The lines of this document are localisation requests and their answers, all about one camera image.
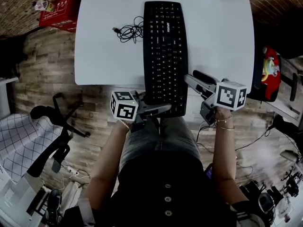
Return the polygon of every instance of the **forearm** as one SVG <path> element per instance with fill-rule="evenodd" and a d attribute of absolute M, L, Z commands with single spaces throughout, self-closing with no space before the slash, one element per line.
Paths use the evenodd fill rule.
<path fill-rule="evenodd" d="M 218 111 L 217 120 L 228 119 L 231 116 L 229 110 Z M 216 137 L 214 144 L 214 177 L 216 179 L 228 180 L 236 177 L 236 154 L 234 131 L 220 128 L 233 128 L 233 121 L 229 119 L 226 122 L 217 122 Z"/>
<path fill-rule="evenodd" d="M 117 122 L 101 151 L 91 175 L 85 197 L 93 209 L 102 208 L 113 192 L 127 128 Z"/>

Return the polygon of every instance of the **gray jeans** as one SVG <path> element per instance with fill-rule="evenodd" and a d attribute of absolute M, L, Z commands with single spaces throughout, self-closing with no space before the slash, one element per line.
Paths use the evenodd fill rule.
<path fill-rule="evenodd" d="M 148 118 L 144 129 L 127 135 L 120 170 L 128 161 L 155 150 L 185 152 L 201 160 L 198 145 L 183 117 L 161 119 L 160 130 L 155 120 Z"/>

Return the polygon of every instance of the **brick wall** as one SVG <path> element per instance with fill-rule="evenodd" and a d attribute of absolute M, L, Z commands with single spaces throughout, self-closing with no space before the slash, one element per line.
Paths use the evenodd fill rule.
<path fill-rule="evenodd" d="M 38 27 L 40 13 L 32 9 L 36 0 L 0 0 L 0 35 L 21 35 Z M 302 7 L 303 0 L 250 0 L 254 18 L 276 23 L 289 9 Z"/>

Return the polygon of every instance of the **wooden floor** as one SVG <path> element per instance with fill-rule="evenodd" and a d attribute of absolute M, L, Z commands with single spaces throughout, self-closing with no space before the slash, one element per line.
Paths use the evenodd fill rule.
<path fill-rule="evenodd" d="M 28 113 L 37 105 L 53 106 L 52 96 L 59 92 L 65 95 L 65 100 L 60 104 L 63 111 L 70 109 L 76 101 L 83 101 L 85 105 L 76 111 L 72 123 L 83 132 L 89 131 L 91 137 L 84 139 L 75 135 L 69 143 L 71 151 L 64 164 L 91 173 L 115 122 L 109 110 L 109 97 L 111 91 L 116 88 L 75 84 L 74 44 L 75 34 L 49 28 L 28 36 L 24 48 L 28 60 L 20 64 L 21 77 L 19 82 L 13 85 L 13 102 L 17 112 Z M 143 89 L 140 85 L 131 88 Z M 287 95 L 287 90 L 285 86 L 281 91 Z M 199 114 L 200 105 L 201 97 L 190 91 L 185 119 L 195 136 L 203 121 Z M 273 112 L 260 102 L 248 99 L 245 108 L 234 113 L 236 148 L 260 137 L 273 115 Z M 206 129 L 200 133 L 199 142 L 212 151 L 214 137 L 215 129 Z M 262 137 L 249 147 L 236 151 L 239 164 L 237 183 L 242 184 L 249 179 L 255 179 L 260 182 L 273 182 L 281 188 L 280 179 L 292 165 L 280 157 L 279 154 L 284 149 L 294 149 L 294 146 L 282 133 L 272 130 L 268 137 Z M 202 146 L 200 153 L 204 167 L 207 167 L 212 162 L 213 155 Z M 52 161 L 49 160 L 41 177 L 49 186 L 62 188 L 62 174 L 64 177 L 69 177 L 70 174 L 64 169 L 61 170 L 62 174 L 55 174 L 51 171 L 51 165 Z M 72 177 L 64 181 L 65 186 L 68 181 L 88 183 L 89 178 Z"/>

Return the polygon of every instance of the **black shirt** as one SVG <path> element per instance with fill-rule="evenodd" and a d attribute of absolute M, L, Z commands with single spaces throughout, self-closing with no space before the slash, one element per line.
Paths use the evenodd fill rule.
<path fill-rule="evenodd" d="M 236 226 L 202 163 L 187 153 L 140 156 L 124 166 L 118 180 L 109 205 L 94 211 L 100 226 Z"/>

